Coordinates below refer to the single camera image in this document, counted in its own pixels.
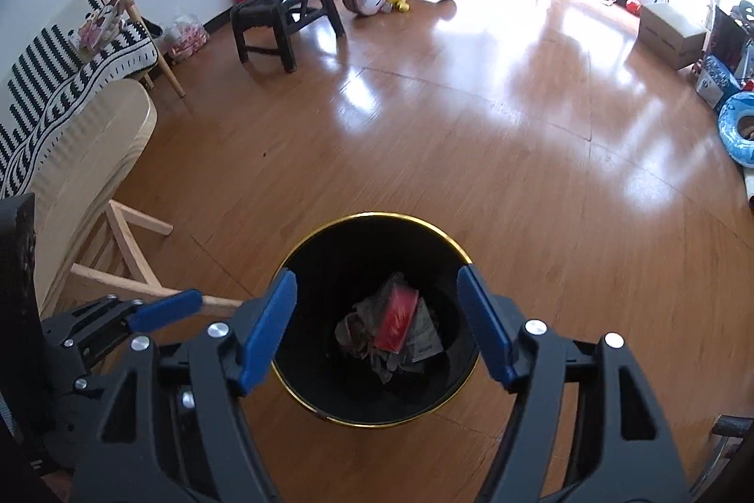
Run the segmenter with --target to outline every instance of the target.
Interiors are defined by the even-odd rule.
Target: yellow toy
[[[393,3],[393,7],[399,12],[406,13],[409,10],[409,5],[406,0],[386,0],[387,3]]]

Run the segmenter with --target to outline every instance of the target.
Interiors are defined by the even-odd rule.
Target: metal screw
[[[210,337],[214,337],[215,339],[219,337],[225,337],[229,332],[230,326],[228,326],[224,322],[213,322],[206,328],[206,333]]]
[[[605,343],[617,350],[619,347],[623,347],[623,338],[617,332],[609,332],[605,335]]]
[[[186,407],[186,409],[194,409],[196,407],[194,404],[194,393],[192,393],[191,390],[181,394],[181,404]]]
[[[146,335],[139,335],[131,339],[131,350],[141,352],[149,347],[149,337]]]
[[[524,328],[532,335],[544,335],[548,332],[548,325],[542,321],[528,321]]]

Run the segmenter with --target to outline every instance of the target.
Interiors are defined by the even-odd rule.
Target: gold rim
[[[312,239],[315,235],[318,235],[322,231],[325,231],[328,228],[331,228],[333,226],[337,226],[337,224],[342,224],[342,222],[347,222],[348,220],[354,220],[356,218],[368,218],[372,216],[379,216],[382,218],[398,218],[400,220],[408,220],[409,222],[414,222],[416,224],[419,224],[425,228],[428,228],[430,231],[436,233],[439,237],[442,237],[450,245],[451,248],[455,250],[455,252],[458,253],[459,256],[461,256],[461,259],[465,261],[466,264],[471,264],[471,258],[469,258],[469,255],[466,254],[463,248],[457,244],[450,235],[448,235],[446,232],[442,231],[440,228],[437,228],[434,224],[430,224],[429,222],[426,222],[425,220],[421,220],[421,218],[414,218],[412,215],[406,215],[406,214],[396,214],[396,213],[390,213],[390,212],[363,212],[361,214],[351,214],[347,215],[344,218],[338,218],[337,220],[333,220],[332,222],[328,222],[327,224],[323,224],[315,231],[310,232],[306,237],[301,239],[299,243],[297,243],[293,249],[286,254],[286,257],[283,259],[283,261],[278,265],[278,268],[275,270],[274,276],[272,276],[272,279],[280,273],[280,270],[283,268],[283,265],[286,263],[288,258],[290,258],[295,251],[297,251],[301,246],[303,246],[307,241]],[[424,415],[429,415],[432,412],[436,412],[440,407],[445,405],[448,401],[450,401],[456,394],[458,394],[463,386],[466,385],[466,382],[469,381],[469,378],[471,377],[471,374],[474,373],[474,370],[476,370],[476,365],[479,364],[479,353],[476,354],[476,360],[474,360],[474,366],[471,367],[471,370],[469,371],[468,375],[466,376],[466,379],[461,382],[461,385],[457,389],[454,390],[453,394],[451,394],[446,400],[442,401],[441,404],[435,405],[432,409],[428,409],[426,412],[422,412],[420,414],[414,415],[411,418],[406,418],[405,420],[400,420],[398,422],[391,422],[390,424],[361,424],[359,422],[346,422],[345,420],[338,420],[337,418],[333,418],[333,416],[326,415],[322,413],[322,411],[319,411],[316,407],[309,405],[306,401],[304,401],[296,392],[291,388],[291,386],[288,385],[288,382],[285,381],[285,378],[283,377],[283,374],[278,371],[278,365],[276,364],[275,360],[272,360],[272,370],[275,372],[275,375],[280,380],[280,383],[283,385],[283,388],[285,388],[288,391],[288,394],[292,396],[295,400],[297,400],[301,405],[303,405],[306,409],[308,409],[310,412],[312,412],[314,415],[319,416],[320,418],[323,418],[325,420],[328,420],[329,422],[334,422],[335,424],[341,424],[342,426],[349,426],[349,427],[356,427],[356,428],[390,428],[394,426],[398,426],[399,424],[406,424],[406,422],[410,422],[411,420],[416,420],[417,418],[421,418]]]

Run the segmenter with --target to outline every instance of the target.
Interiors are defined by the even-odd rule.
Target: crumpled paper
[[[423,372],[422,361],[444,351],[432,313],[421,297],[399,351],[386,351],[374,345],[396,284],[410,288],[402,273],[393,273],[376,294],[356,303],[353,311],[335,328],[335,338],[342,351],[357,359],[369,360],[372,371],[383,384],[387,384],[396,371]]]

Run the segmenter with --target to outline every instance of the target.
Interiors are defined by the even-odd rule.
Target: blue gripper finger
[[[198,290],[184,290],[137,307],[137,313],[126,318],[132,332],[152,332],[197,313],[201,309],[202,294]]]
[[[523,315],[510,298],[489,292],[472,264],[461,267],[457,286],[461,309],[489,374],[509,389],[529,375],[529,360],[518,343]]]
[[[295,274],[282,269],[263,297],[246,301],[236,311],[232,322],[238,324],[239,341],[243,345],[236,383],[242,394],[249,394],[265,378],[293,314],[296,294]]]

